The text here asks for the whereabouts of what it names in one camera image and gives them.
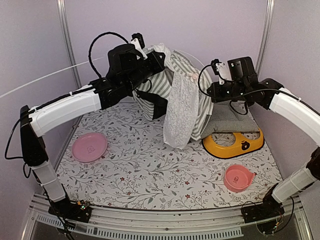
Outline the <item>striped pet tent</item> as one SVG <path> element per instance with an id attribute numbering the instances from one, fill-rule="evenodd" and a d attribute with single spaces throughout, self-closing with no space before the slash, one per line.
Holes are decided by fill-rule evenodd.
<path id="1" fill-rule="evenodd" d="M 210 75 L 206 70 L 200 71 L 185 54 L 170 51 L 163 43 L 143 51 L 164 53 L 165 69 L 138 86 L 133 99 L 147 120 L 164 117 L 164 143 L 183 149 L 190 141 L 201 139 L 212 115 L 214 104 L 201 93 L 211 85 Z"/>

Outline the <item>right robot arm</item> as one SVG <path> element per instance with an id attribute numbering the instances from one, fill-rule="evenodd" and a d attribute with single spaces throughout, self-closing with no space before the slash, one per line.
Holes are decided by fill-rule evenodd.
<path id="1" fill-rule="evenodd" d="M 227 63 L 214 59 L 210 67 L 219 77 L 219 80 L 206 90 L 212 102 L 244 101 L 250 106 L 258 104 L 289 120 L 305 132 L 316 145 L 320 144 L 319 112 L 274 79 L 266 78 L 259 81 L 249 56 L 228 60 Z M 278 210 L 278 205 L 319 179 L 320 150 L 317 148 L 311 154 L 309 162 L 267 192 L 258 213 L 262 218 L 269 218 Z"/>

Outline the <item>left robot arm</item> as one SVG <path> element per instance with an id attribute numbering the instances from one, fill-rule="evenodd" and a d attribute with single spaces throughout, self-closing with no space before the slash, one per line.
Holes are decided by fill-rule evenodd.
<path id="1" fill-rule="evenodd" d="M 165 69 L 165 53 L 144 53 L 133 43 L 122 44 L 107 54 L 109 70 L 105 77 L 40 106 L 20 109 L 20 142 L 22 157 L 39 179 L 55 209 L 63 216 L 74 213 L 74 205 L 55 173 L 42 137 L 50 130 L 87 113 L 105 110 L 122 99 L 151 76 Z"/>

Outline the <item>green checkered cushion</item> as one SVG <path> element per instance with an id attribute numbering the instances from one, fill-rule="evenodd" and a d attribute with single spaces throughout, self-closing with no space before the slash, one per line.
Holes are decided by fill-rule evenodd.
<path id="1" fill-rule="evenodd" d="M 258 125 L 249 114 L 238 114 L 228 103 L 216 103 L 206 126 L 200 133 L 200 138 L 204 139 L 214 133 L 255 133 L 258 131 Z"/>

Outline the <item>yellow double bowl holder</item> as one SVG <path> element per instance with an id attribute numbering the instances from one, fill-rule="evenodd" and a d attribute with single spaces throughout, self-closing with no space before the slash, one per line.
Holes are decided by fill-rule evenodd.
<path id="1" fill-rule="evenodd" d="M 264 134 L 261 129 L 259 129 L 259 137 L 257 139 L 249 139 L 240 132 L 233 132 L 232 134 L 235 137 L 235 141 L 230 146 L 217 144 L 212 136 L 202 139 L 202 146 L 211 156 L 219 159 L 231 159 L 258 151 L 265 144 Z"/>

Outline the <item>pink bowl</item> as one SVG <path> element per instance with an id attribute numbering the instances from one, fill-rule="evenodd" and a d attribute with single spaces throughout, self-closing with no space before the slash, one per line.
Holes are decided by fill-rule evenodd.
<path id="1" fill-rule="evenodd" d="M 233 193 L 245 191 L 253 182 L 255 174 L 240 164 L 229 166 L 224 173 L 223 184 Z"/>

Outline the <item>floral table mat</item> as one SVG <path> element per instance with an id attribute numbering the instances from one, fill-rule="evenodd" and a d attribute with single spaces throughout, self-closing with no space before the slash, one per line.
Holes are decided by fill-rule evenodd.
<path id="1" fill-rule="evenodd" d="M 149 121 L 134 102 L 121 102 L 85 115 L 72 137 L 101 133 L 107 149 L 98 160 L 82 163 L 68 147 L 57 175 L 72 200 L 95 205 L 149 210 L 197 210 L 260 202 L 282 176 L 267 145 L 231 159 L 209 155 L 200 141 L 174 149 L 163 141 L 163 119 Z M 223 183 L 227 167 L 239 164 L 253 174 L 241 193 Z"/>

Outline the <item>pink plate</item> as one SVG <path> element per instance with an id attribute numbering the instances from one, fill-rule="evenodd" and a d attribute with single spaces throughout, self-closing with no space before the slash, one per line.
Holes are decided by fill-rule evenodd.
<path id="1" fill-rule="evenodd" d="M 108 142 L 105 135 L 90 132 L 78 137 L 71 147 L 75 160 L 81 163 L 91 163 L 98 160 L 107 150 Z"/>

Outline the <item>right aluminium frame post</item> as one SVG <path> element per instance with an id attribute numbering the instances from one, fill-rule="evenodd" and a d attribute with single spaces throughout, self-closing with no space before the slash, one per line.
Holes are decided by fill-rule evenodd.
<path id="1" fill-rule="evenodd" d="M 273 22 L 273 14 L 274 14 L 274 8 L 275 8 L 275 0 L 267 0 L 266 4 L 266 10 L 265 10 L 265 16 L 264 16 L 264 24 L 262 29 L 262 36 L 256 61 L 256 73 L 259 77 L 262 71 L 263 62 L 267 50 L 268 40 L 270 36 L 270 31 L 272 27 Z"/>

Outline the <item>aluminium frame post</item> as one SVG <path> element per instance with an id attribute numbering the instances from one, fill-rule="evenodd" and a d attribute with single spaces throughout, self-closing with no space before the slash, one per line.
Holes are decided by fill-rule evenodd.
<path id="1" fill-rule="evenodd" d="M 68 17 L 66 4 L 64 0 L 56 0 L 57 3 L 57 11 L 60 21 L 60 26 L 62 30 L 62 36 L 66 48 L 66 53 L 69 61 L 69 65 L 71 66 L 71 72 L 74 78 L 74 82 L 77 88 L 81 87 L 81 79 L 78 72 L 78 67 L 76 66 L 76 59 L 73 51 L 72 40 L 69 30 Z"/>
<path id="2" fill-rule="evenodd" d="M 259 77 L 262 71 L 263 62 L 267 50 L 268 40 L 270 36 L 270 31 L 272 27 L 273 22 L 273 14 L 274 14 L 274 8 L 275 8 L 275 0 L 267 0 L 266 4 L 266 10 L 265 10 L 265 16 L 264 16 L 264 24 L 262 29 L 262 36 L 256 61 L 256 73 Z"/>

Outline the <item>left aluminium frame post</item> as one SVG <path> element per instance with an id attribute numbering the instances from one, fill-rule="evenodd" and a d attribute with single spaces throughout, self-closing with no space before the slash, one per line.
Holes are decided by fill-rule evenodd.
<path id="1" fill-rule="evenodd" d="M 81 87 L 81 79 L 78 72 L 78 67 L 76 66 L 76 59 L 73 51 L 72 40 L 69 30 L 68 17 L 66 4 L 64 0 L 56 0 L 57 3 L 57 11 L 60 21 L 60 26 L 62 30 L 62 36 L 66 48 L 66 53 L 69 61 L 69 65 L 71 66 L 71 72 L 74 78 L 74 82 L 77 88 Z"/>

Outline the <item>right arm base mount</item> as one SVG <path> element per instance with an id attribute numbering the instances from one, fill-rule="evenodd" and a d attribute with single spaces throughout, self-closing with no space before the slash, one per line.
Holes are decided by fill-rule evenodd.
<path id="1" fill-rule="evenodd" d="M 282 204 L 268 205 L 263 202 L 246 201 L 241 206 L 241 215 L 245 223 L 253 223 L 275 218 L 285 213 Z"/>

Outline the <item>front aluminium rail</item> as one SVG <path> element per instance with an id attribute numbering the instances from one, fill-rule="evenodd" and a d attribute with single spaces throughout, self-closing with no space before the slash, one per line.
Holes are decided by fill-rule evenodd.
<path id="1" fill-rule="evenodd" d="M 312 240 L 298 197 L 283 204 L 284 213 L 247 221 L 244 206 L 202 210 L 137 210 L 92 206 L 87 223 L 61 221 L 49 214 L 47 198 L 35 194 L 27 209 L 24 240 Z"/>

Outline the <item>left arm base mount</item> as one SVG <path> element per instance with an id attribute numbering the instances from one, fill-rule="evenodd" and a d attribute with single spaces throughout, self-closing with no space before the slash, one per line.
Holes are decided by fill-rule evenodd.
<path id="1" fill-rule="evenodd" d="M 58 202 L 49 200 L 49 204 L 49 214 L 55 215 L 62 219 L 73 220 L 82 223 L 89 222 L 93 210 L 90 206 L 84 206 L 82 204 L 71 202 L 66 198 Z"/>

